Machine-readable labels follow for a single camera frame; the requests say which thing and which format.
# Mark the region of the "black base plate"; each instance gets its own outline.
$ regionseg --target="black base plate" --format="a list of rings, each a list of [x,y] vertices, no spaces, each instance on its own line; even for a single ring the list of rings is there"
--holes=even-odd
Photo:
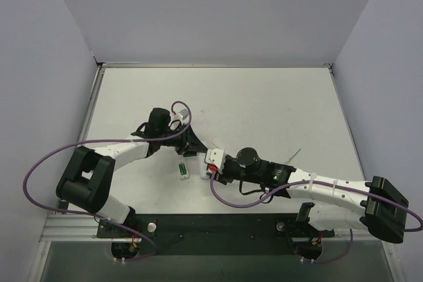
[[[281,255],[293,254],[288,237],[318,237],[313,227],[295,225],[297,214],[136,214],[130,227],[140,230],[158,245],[160,255]],[[155,223],[155,232],[148,232]],[[283,223],[284,231],[276,224]],[[130,238],[131,233],[101,221],[98,238]],[[333,231],[324,237],[333,237]],[[154,251],[147,241],[140,243],[140,252]]]

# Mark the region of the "black cylinder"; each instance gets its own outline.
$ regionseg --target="black cylinder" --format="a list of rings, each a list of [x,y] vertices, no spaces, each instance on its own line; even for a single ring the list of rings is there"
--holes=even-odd
[[[246,172],[253,173],[260,168],[261,159],[253,148],[244,148],[238,152],[237,162]]]

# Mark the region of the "cable tie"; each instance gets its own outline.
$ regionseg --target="cable tie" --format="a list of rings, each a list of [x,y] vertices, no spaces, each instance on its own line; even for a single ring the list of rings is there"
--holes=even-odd
[[[309,181],[309,196],[311,199],[313,199],[313,196],[311,195],[312,193],[312,187],[313,187],[313,181],[317,178],[317,173],[313,172],[310,173],[310,181]]]
[[[338,185],[338,180],[334,180],[333,186],[332,186],[332,196],[335,196],[335,188],[337,185]]]

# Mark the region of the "gray wall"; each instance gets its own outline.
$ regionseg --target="gray wall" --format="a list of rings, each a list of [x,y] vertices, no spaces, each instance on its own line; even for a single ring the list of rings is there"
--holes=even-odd
[[[366,177],[389,178],[422,214],[423,0],[369,0],[334,78]],[[422,249],[422,233],[399,248],[408,281],[422,280]]]
[[[25,200],[22,179],[76,139],[96,65],[63,0],[0,0],[0,8],[0,279],[24,281],[46,212]],[[34,174],[40,201],[54,202],[64,158]]]
[[[322,65],[368,0],[65,0],[98,61]]]

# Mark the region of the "white table surface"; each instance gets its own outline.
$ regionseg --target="white table surface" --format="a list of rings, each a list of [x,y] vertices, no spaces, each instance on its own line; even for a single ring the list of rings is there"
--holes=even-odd
[[[363,180],[328,69],[106,69],[88,139],[125,138],[154,107],[169,109],[174,100],[189,105],[201,140],[232,156],[254,147],[262,159],[284,163],[301,149],[291,165]],[[180,180],[176,160],[175,151],[163,147],[116,171],[110,193],[137,213],[288,213],[302,203],[275,197],[250,209],[225,206],[200,179],[195,157],[187,159],[188,180]],[[260,195],[243,197],[236,181],[215,188],[234,203]]]

